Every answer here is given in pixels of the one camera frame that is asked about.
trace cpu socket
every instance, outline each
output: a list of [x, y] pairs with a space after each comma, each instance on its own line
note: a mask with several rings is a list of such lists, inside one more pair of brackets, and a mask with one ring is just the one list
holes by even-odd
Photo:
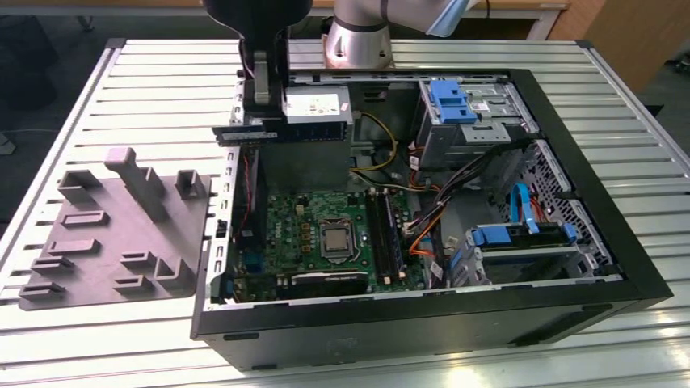
[[351, 221], [345, 218], [322, 220], [319, 234], [322, 257], [333, 264], [345, 263], [355, 254]]

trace yellow wire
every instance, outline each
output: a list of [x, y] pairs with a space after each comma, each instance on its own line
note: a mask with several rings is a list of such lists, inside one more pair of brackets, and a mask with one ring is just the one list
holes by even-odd
[[395, 137], [393, 136], [393, 132], [390, 131], [390, 129], [386, 126], [386, 124], [382, 123], [381, 120], [377, 117], [374, 117], [374, 115], [371, 113], [362, 112], [362, 115], [369, 117], [371, 120], [374, 120], [374, 122], [379, 125], [379, 127], [389, 134], [390, 140], [393, 141], [393, 151], [390, 153], [390, 157], [389, 157], [389, 160], [386, 160], [386, 162], [381, 163], [377, 166], [351, 168], [351, 171], [361, 171], [361, 172], [362, 171], [377, 171], [378, 169], [389, 166], [393, 163], [393, 161], [395, 160], [395, 155], [398, 154], [398, 141], [395, 141]]

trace green circuit board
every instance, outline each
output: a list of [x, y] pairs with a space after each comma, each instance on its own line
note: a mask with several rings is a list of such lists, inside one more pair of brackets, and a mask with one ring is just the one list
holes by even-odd
[[[417, 262], [410, 262], [407, 253], [406, 277], [385, 284], [377, 277], [374, 250], [367, 226], [367, 210], [362, 192], [315, 192], [310, 194], [277, 195], [269, 198], [267, 248], [265, 251], [265, 274], [318, 271], [362, 271], [369, 274], [371, 293], [405, 291], [423, 288], [423, 274]], [[405, 193], [391, 195], [390, 202], [395, 220], [401, 225], [410, 219]], [[354, 255], [339, 262], [323, 257], [321, 229], [325, 223], [341, 220], [351, 225]], [[275, 293], [265, 280], [254, 280], [255, 301], [273, 300]]]

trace sticker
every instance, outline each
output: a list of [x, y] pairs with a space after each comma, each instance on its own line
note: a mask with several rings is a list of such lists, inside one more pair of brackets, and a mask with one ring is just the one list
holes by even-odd
[[487, 103], [471, 103], [470, 107], [474, 111], [490, 111]]
[[338, 116], [338, 95], [289, 95], [289, 116]]
[[417, 156], [410, 157], [410, 168], [419, 171], [419, 158]]
[[441, 269], [441, 265], [435, 262], [431, 263], [431, 272], [434, 273], [434, 276], [439, 278], [439, 280], [443, 279], [443, 269]]
[[449, 239], [446, 240], [446, 244], [443, 244], [443, 247], [446, 249], [455, 249], [455, 247], [458, 246], [458, 242], [461, 240], [458, 240], [455, 237], [453, 236], [449, 236]]
[[223, 140], [243, 140], [243, 139], [275, 139], [278, 133], [275, 132], [238, 132], [238, 133], [223, 133]]

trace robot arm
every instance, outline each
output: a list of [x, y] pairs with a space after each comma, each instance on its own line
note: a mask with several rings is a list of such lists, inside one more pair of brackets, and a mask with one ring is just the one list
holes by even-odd
[[286, 29], [310, 13], [311, 0], [204, 0], [204, 6], [211, 18], [240, 36], [245, 111], [267, 129], [283, 125], [290, 81]]
[[[338, 0], [326, 57], [333, 67], [382, 68], [393, 59], [389, 22], [447, 36], [479, 0]], [[211, 18], [240, 35], [245, 112], [277, 132], [289, 85], [287, 27], [309, 15], [311, 0], [203, 0]]]

